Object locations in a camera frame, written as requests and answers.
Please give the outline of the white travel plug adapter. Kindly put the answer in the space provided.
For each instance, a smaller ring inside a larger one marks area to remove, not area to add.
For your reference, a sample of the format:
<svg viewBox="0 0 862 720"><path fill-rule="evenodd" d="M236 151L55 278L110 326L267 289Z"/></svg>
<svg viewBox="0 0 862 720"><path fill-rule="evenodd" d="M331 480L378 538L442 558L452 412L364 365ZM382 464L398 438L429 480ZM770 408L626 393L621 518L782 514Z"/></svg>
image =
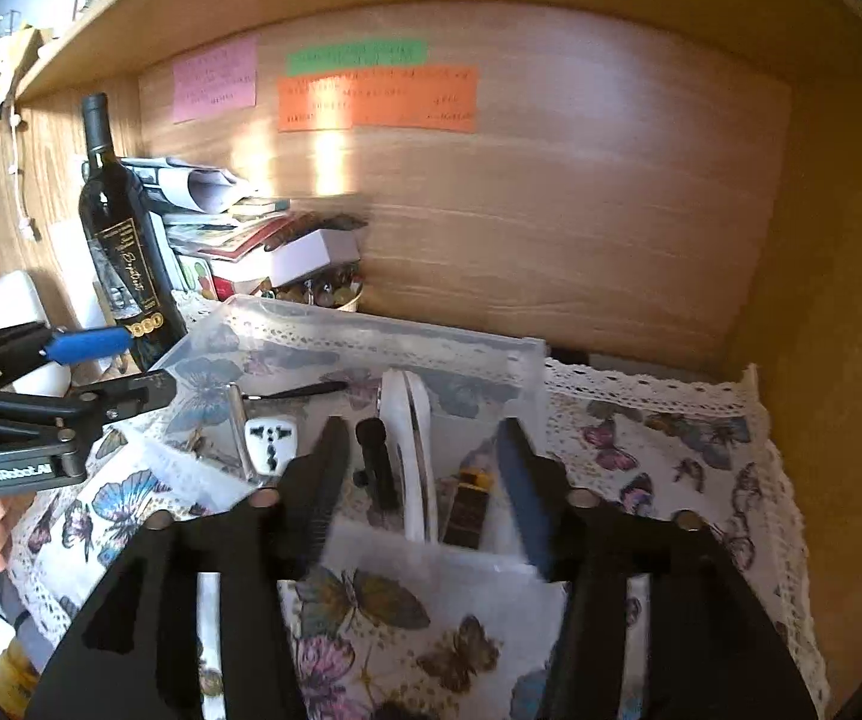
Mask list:
<svg viewBox="0 0 862 720"><path fill-rule="evenodd" d="M298 456L298 423L289 416L257 416L244 427L245 449L260 476L280 476Z"/></svg>

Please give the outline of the orange black small battery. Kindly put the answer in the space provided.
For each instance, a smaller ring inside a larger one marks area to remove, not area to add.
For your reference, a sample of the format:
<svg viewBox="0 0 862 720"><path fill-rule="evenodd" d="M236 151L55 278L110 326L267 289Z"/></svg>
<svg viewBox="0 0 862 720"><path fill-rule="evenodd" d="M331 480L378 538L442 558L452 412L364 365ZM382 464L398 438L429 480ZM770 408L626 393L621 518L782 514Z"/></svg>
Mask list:
<svg viewBox="0 0 862 720"><path fill-rule="evenodd" d="M439 484L444 496L440 539L450 546L478 550L491 499L492 476L483 468L463 468Z"/></svg>

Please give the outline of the black clip in box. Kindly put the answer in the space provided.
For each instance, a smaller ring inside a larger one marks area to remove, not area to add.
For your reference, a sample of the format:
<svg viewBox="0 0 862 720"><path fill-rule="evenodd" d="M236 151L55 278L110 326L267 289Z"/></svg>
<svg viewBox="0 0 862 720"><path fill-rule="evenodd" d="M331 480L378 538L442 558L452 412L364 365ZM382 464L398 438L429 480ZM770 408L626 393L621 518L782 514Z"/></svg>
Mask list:
<svg viewBox="0 0 862 720"><path fill-rule="evenodd" d="M359 489L366 489L372 505L381 514L400 510L400 498L390 465L387 431L379 418L367 418L356 424L356 440L361 449L364 468L356 470L353 481Z"/></svg>

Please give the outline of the butterfly print lace cloth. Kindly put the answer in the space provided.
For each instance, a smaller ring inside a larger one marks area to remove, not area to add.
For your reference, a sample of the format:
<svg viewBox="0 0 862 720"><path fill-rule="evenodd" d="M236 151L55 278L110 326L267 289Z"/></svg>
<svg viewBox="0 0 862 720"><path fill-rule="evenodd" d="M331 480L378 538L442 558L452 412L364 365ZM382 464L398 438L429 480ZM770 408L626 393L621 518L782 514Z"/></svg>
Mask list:
<svg viewBox="0 0 862 720"><path fill-rule="evenodd" d="M623 511L709 523L826 706L803 520L755 374L710 383L569 366L538 340L260 298L195 307L163 367L174 401L107 429L88 479L39 494L17 524L8 575L47 647L151 512L213 514L241 497L260 460L237 452L227 388L310 444L330 416L394 424L395 397L416 382L437 494L426 527L413 532L344 484L322 565L283 590L312 717L359 717L383 699L445 718L538 709L548 640L524 644L512 626L564 596L525 562L495 458L506 418L525 422L570 483Z"/></svg>

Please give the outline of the black tweezers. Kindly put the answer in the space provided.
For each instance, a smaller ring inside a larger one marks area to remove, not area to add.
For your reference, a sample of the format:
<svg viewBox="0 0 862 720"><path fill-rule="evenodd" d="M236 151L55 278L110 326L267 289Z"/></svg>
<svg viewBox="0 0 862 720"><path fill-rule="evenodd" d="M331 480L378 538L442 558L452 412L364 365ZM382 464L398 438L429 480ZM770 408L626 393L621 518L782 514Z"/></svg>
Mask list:
<svg viewBox="0 0 862 720"><path fill-rule="evenodd" d="M344 392L348 383L344 380L325 380L325 382L309 383L301 387L286 388L273 394L245 394L245 401L281 401L300 400L301 398L320 397L320 395L332 395Z"/></svg>

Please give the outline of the clear plastic storage box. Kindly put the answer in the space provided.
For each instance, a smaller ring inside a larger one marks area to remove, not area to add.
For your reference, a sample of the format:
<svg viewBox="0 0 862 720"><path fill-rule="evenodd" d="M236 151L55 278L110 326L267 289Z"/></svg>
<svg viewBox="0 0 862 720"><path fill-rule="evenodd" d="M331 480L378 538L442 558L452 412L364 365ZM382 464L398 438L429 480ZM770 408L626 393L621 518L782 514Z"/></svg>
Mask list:
<svg viewBox="0 0 862 720"><path fill-rule="evenodd" d="M339 416L361 434L345 517L415 541L515 554L495 434L515 418L543 439L545 353L536 338L234 298L163 357L174 401L128 426L236 478L266 479L284 455L260 422L294 422L309 447Z"/></svg>

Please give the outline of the silver metal tube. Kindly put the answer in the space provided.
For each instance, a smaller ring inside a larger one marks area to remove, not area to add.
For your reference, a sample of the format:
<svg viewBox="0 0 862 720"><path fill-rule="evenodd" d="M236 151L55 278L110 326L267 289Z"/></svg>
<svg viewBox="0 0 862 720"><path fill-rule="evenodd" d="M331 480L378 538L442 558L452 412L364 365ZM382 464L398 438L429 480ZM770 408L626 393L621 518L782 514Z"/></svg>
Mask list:
<svg viewBox="0 0 862 720"><path fill-rule="evenodd" d="M242 398L241 389L234 382L226 385L226 401L227 411L229 411L230 429L232 429L232 440L236 447L237 455L242 466L242 473L247 481L252 481L257 472L250 460L250 454L247 449L247 440L245 440L245 416L244 399Z"/></svg>

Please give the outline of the dark wine bottle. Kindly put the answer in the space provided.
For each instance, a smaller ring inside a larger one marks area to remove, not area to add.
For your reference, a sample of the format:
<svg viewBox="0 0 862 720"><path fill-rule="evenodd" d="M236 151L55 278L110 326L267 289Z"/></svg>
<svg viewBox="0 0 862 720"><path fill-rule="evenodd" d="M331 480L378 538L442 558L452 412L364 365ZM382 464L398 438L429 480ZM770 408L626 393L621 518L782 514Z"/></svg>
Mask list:
<svg viewBox="0 0 862 720"><path fill-rule="evenodd" d="M149 371L185 335L169 275L157 247L140 179L113 148L106 93L81 103L88 177L79 193L79 219L110 315L130 335L131 359Z"/></svg>

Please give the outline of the rolled newspaper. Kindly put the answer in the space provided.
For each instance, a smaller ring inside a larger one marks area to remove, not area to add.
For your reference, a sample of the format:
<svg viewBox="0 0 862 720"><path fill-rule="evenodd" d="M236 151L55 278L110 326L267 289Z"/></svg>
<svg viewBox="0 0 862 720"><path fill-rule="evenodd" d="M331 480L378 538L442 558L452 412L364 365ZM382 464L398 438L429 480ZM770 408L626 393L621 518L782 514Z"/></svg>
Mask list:
<svg viewBox="0 0 862 720"><path fill-rule="evenodd" d="M123 166L140 179L151 202L164 213L170 208L219 215L253 195L253 185L222 167L191 164L177 158L123 158Z"/></svg>

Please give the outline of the stack of magazines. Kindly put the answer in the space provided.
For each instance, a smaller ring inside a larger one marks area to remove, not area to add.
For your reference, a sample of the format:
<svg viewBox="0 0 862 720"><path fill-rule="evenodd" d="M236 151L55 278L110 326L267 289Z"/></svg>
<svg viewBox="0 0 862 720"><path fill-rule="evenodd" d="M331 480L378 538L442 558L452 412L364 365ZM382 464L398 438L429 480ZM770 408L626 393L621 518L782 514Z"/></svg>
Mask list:
<svg viewBox="0 0 862 720"><path fill-rule="evenodd" d="M167 242L177 254L235 262L294 220L289 199L242 199L206 213L167 213Z"/></svg>

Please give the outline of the small white box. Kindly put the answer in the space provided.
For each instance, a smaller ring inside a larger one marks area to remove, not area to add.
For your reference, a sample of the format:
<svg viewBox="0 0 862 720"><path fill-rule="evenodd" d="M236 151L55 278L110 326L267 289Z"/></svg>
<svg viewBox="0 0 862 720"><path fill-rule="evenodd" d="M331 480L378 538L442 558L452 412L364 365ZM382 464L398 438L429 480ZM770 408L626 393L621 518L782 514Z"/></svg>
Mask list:
<svg viewBox="0 0 862 720"><path fill-rule="evenodd" d="M356 263L358 238L351 231L317 229L273 250L255 250L237 263L236 281L268 280L273 288L301 281L330 266Z"/></svg>

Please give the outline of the pink sticky note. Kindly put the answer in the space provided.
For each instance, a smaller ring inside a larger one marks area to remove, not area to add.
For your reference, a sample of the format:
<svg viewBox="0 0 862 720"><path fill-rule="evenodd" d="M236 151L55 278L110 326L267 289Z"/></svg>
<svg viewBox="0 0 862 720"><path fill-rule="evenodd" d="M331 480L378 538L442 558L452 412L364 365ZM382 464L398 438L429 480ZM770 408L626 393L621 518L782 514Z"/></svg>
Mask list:
<svg viewBox="0 0 862 720"><path fill-rule="evenodd" d="M257 102L257 39L236 37L172 64L172 121L199 121Z"/></svg>

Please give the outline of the orange sticky note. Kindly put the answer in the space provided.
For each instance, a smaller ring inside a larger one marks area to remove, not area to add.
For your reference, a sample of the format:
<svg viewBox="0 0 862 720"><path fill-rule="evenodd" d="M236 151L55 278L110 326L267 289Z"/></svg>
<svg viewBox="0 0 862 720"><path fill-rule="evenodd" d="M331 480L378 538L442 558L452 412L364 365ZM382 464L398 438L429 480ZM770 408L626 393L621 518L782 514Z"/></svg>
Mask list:
<svg viewBox="0 0 862 720"><path fill-rule="evenodd" d="M278 130L426 128L473 133L478 68L468 65L366 67L280 78Z"/></svg>

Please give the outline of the green sticky note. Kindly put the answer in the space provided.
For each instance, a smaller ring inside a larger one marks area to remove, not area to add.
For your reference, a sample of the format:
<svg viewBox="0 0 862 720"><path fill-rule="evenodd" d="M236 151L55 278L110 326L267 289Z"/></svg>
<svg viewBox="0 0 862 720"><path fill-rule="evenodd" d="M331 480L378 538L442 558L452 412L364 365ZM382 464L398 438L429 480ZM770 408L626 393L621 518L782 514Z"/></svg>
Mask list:
<svg viewBox="0 0 862 720"><path fill-rule="evenodd" d="M412 67L426 64L428 52L426 41L411 37L322 44L287 55L286 75L326 75L371 67Z"/></svg>

